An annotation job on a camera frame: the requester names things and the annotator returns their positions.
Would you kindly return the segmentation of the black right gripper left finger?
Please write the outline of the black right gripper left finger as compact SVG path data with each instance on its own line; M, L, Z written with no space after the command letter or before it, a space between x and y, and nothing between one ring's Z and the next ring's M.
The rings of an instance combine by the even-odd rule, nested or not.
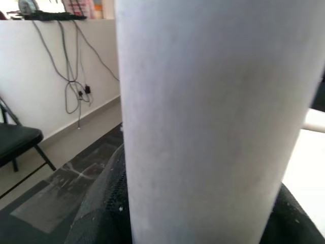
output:
M132 244L124 145L87 191L64 244Z

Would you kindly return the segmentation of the white plastic table leg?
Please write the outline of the white plastic table leg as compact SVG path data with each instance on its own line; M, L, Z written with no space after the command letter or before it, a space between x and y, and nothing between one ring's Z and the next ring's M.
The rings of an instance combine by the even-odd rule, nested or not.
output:
M325 0L116 0L133 244L259 244L325 67Z

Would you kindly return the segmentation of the black flat device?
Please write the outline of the black flat device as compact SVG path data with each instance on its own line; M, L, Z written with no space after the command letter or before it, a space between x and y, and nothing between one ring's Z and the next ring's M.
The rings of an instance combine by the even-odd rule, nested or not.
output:
M86 16L75 15L69 12L51 13L37 10L29 14L17 13L10 17L10 20L39 20L39 21L70 21L70 20L85 20Z

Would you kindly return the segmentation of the pink printed box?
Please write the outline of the pink printed box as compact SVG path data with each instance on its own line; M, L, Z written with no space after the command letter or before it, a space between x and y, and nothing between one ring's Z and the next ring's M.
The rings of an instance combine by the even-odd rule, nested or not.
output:
M103 19L102 0L61 0L66 12L88 19Z

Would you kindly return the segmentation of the black folding chair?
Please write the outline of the black folding chair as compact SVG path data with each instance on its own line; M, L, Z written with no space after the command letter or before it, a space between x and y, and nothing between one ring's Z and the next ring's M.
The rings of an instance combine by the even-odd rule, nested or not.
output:
M16 159L34 148L44 159L45 164L55 171L56 167L39 147L39 143L44 139L42 131L24 126L2 97L0 97L0 114L3 118L3 121L0 121L0 167L11 162L14 171L17 172Z

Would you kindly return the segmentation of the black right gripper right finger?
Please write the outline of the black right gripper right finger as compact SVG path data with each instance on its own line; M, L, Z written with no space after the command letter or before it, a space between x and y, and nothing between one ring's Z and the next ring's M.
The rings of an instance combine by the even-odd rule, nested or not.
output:
M315 224L282 184L261 238L261 244L325 244Z

